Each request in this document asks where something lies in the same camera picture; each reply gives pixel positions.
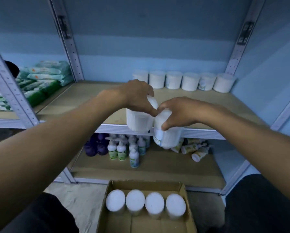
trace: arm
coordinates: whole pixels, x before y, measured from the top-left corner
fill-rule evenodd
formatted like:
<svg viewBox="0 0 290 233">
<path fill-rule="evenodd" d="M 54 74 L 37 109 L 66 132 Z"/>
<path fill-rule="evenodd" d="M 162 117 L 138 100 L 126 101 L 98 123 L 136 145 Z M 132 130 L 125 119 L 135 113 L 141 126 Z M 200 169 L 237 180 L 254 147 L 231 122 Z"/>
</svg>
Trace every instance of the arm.
<svg viewBox="0 0 290 233">
<path fill-rule="evenodd" d="M 257 125 L 226 108 L 187 97 L 163 102 L 159 111 L 169 108 L 169 119 L 163 130 L 174 126 L 206 124 L 236 147 L 236 149 L 290 199 L 290 137 Z"/>
<path fill-rule="evenodd" d="M 44 191 L 112 113 L 126 107 L 156 116 L 147 94 L 154 96 L 152 87 L 133 80 L 0 142 L 0 229 Z"/>
</svg>

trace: plastic jar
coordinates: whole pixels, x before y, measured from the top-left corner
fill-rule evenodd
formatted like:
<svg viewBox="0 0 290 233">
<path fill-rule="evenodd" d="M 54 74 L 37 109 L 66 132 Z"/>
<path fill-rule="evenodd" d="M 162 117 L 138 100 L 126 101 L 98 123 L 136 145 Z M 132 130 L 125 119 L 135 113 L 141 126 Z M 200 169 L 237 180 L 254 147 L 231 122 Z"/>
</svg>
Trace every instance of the plastic jar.
<svg viewBox="0 0 290 233">
<path fill-rule="evenodd" d="M 232 74 L 221 73 L 217 75 L 217 79 L 214 83 L 213 90 L 220 93 L 228 93 L 237 77 Z"/>
<path fill-rule="evenodd" d="M 132 73 L 132 78 L 148 83 L 148 73 L 146 70 L 135 70 Z"/>
<path fill-rule="evenodd" d="M 179 71 L 166 72 L 165 87 L 168 89 L 179 89 L 181 87 L 183 73 Z"/>
<path fill-rule="evenodd" d="M 118 214 L 124 212 L 125 195 L 122 190 L 111 191 L 106 198 L 106 208 Z"/>
<path fill-rule="evenodd" d="M 155 109 L 158 108 L 158 103 L 155 98 L 147 96 L 151 106 Z M 147 132 L 152 128 L 154 117 L 144 112 L 136 112 L 126 109 L 127 126 L 135 132 Z"/>
<path fill-rule="evenodd" d="M 179 219 L 186 211 L 186 203 L 178 194 L 170 194 L 165 202 L 166 212 L 172 220 Z"/>
<path fill-rule="evenodd" d="M 200 80 L 200 75 L 196 73 L 184 73 L 182 80 L 182 89 L 185 91 L 195 91 L 197 90 Z"/>
<path fill-rule="evenodd" d="M 201 78 L 199 81 L 198 89 L 203 91 L 210 91 L 215 83 L 216 74 L 213 73 L 201 73 Z"/>
<path fill-rule="evenodd" d="M 153 219 L 158 219 L 164 209 L 164 199 L 158 192 L 151 192 L 145 200 L 145 207 Z"/>
<path fill-rule="evenodd" d="M 159 89 L 164 87 L 165 72 L 161 70 L 154 70 L 149 72 L 149 85 L 152 88 Z"/>
<path fill-rule="evenodd" d="M 140 190 L 131 190 L 126 197 L 126 205 L 130 214 L 137 216 L 145 205 L 145 196 Z"/>
<path fill-rule="evenodd" d="M 164 149 L 170 149 L 178 145 L 184 127 L 173 127 L 167 131 L 162 131 L 161 126 L 170 117 L 170 110 L 163 110 L 155 117 L 154 141 Z"/>
</svg>

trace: person's right hand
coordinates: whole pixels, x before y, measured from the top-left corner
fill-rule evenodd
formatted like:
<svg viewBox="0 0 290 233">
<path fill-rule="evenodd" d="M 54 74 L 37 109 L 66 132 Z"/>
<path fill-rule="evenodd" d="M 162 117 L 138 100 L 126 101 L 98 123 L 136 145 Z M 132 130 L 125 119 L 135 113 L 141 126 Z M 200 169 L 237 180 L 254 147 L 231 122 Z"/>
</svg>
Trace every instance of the person's right hand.
<svg viewBox="0 0 290 233">
<path fill-rule="evenodd" d="M 172 114 L 163 123 L 161 129 L 166 131 L 171 127 L 185 127 L 198 122 L 205 123 L 211 107 L 213 104 L 188 97 L 175 97 L 164 101 L 158 107 L 158 112 L 169 109 Z"/>
</svg>

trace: person's left arm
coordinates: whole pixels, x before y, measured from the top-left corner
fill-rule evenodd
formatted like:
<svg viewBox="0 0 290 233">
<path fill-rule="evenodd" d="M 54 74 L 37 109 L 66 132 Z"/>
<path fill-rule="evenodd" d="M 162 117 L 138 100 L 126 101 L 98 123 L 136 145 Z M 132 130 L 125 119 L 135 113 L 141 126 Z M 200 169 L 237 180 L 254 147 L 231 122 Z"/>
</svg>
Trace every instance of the person's left arm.
<svg viewBox="0 0 290 233">
<path fill-rule="evenodd" d="M 129 108 L 156 116 L 147 100 L 153 93 L 147 83 L 129 81 L 0 142 L 0 229 L 43 192 L 112 113 Z"/>
</svg>

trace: floor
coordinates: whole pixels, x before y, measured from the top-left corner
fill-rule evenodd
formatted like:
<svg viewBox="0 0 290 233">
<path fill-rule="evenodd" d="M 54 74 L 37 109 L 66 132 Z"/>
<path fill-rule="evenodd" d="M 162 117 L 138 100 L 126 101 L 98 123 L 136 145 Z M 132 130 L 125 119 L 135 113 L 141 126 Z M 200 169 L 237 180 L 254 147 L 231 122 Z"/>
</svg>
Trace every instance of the floor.
<svg viewBox="0 0 290 233">
<path fill-rule="evenodd" d="M 73 214 L 81 233 L 93 233 L 96 232 L 105 190 L 106 185 L 102 184 L 53 182 L 45 192 L 57 196 Z M 188 199 L 198 233 L 205 233 L 209 227 L 224 224 L 225 205 L 219 195 L 188 192 Z"/>
</svg>

